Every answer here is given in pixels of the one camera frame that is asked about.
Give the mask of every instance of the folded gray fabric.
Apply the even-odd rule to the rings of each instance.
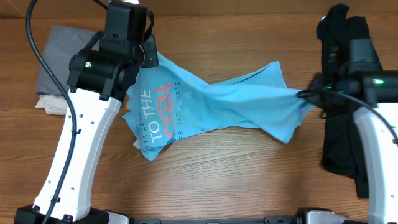
[[[81,50],[90,38],[93,31],[77,29],[64,26],[53,26],[51,34],[43,51],[43,58],[51,68],[54,75],[60,80],[63,88],[67,91],[69,86],[69,61]],[[93,49],[98,50],[99,43]],[[61,95],[60,90],[55,86],[44,68],[40,66],[37,80],[36,94],[38,95]]]

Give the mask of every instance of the black fabric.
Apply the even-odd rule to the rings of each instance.
[[[339,4],[330,9],[317,27],[317,37],[322,41],[322,82],[324,86],[337,77],[338,68],[349,61],[349,41],[369,38],[369,28],[364,17],[346,18],[348,6]],[[337,60],[331,54],[338,49]],[[350,111],[358,106],[352,105]],[[322,165],[332,173],[346,175],[355,180],[359,198],[369,198],[368,177],[364,153],[358,130],[350,111],[339,113],[326,120]]]

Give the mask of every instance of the cable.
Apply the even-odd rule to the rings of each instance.
[[[388,121],[379,112],[377,112],[375,109],[371,108],[367,103],[363,102],[362,100],[359,100],[350,95],[347,95],[344,93],[339,93],[339,92],[336,92],[333,90],[302,90],[297,93],[297,96],[299,98],[307,98],[308,96],[305,95],[307,93],[318,93],[318,94],[322,93],[322,94],[329,94],[329,95],[335,95],[335,96],[342,96],[343,98],[346,98],[347,100],[350,100],[352,102],[355,102],[355,103],[367,108],[369,111],[374,113],[374,115],[376,115],[384,123],[384,125],[387,127],[387,129],[390,131],[390,133],[394,137],[394,143],[398,144],[398,136],[397,136],[396,132],[393,130],[392,126],[388,123]]]
[[[48,75],[50,76],[50,78],[52,79],[52,81],[54,82],[54,84],[57,86],[57,88],[61,91],[62,96],[65,98],[65,100],[67,101],[69,110],[70,110],[70,114],[72,117],[72,137],[70,140],[70,145],[69,145],[69,151],[68,151],[68,156],[67,159],[65,161],[65,165],[63,167],[61,176],[60,176],[60,180],[58,181],[58,185],[57,188],[55,189],[55,193],[53,196],[53,199],[51,199],[51,204],[49,206],[49,209],[47,210],[47,213],[45,214],[45,218],[42,222],[42,224],[46,224],[48,219],[50,218],[50,215],[54,209],[55,204],[58,202],[58,196],[60,194],[61,188],[62,188],[62,184],[63,181],[65,180],[65,176],[68,172],[68,168],[69,168],[69,164],[70,161],[72,159],[72,154],[73,154],[73,148],[75,147],[75,141],[76,141],[76,113],[75,113],[75,109],[72,105],[72,101],[70,100],[68,94],[66,93],[66,91],[63,89],[61,83],[58,81],[58,79],[55,77],[55,75],[52,73],[51,69],[49,68],[49,66],[45,63],[43,57],[41,56],[40,52],[37,50],[36,44],[33,40],[32,37],[32,31],[30,29],[30,18],[32,16],[32,11],[33,8],[35,7],[37,0],[32,0],[29,4],[29,7],[27,9],[26,12],[26,33],[27,33],[27,38],[29,40],[30,46],[32,47],[33,52],[35,53],[37,59],[39,60],[40,64],[42,64],[44,70],[48,73]]]
[[[103,7],[105,10],[108,10],[108,7],[102,3],[100,0],[93,0],[95,3],[99,4],[101,7]]]

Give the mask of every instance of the wooden surface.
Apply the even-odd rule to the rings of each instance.
[[[287,86],[305,88],[321,70],[315,36],[325,13],[235,16],[158,16],[158,50],[209,83],[237,77],[279,60]],[[398,69],[398,14],[367,13],[385,69]],[[53,25],[100,30],[103,18],[34,19],[43,49]],[[63,117],[36,110],[39,63],[24,20],[0,20],[0,223],[33,203],[49,171]],[[322,169],[324,122],[305,118],[288,145],[264,131],[228,128],[175,142],[155,161],[132,146],[122,119],[109,130],[96,171],[92,206],[136,218],[261,218],[299,207],[325,207],[366,218],[367,200],[354,181]]]
[[[0,18],[26,15],[31,0],[0,0]],[[351,6],[353,13],[397,12],[394,0],[140,0],[155,15],[220,15],[220,14],[270,14],[270,13],[320,13],[326,14],[337,3]],[[38,0],[33,17],[102,17],[105,10],[92,0]]]

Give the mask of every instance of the white cloth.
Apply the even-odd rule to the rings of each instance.
[[[68,104],[63,96],[40,95],[36,108],[45,109],[45,113],[51,115],[65,115]]]

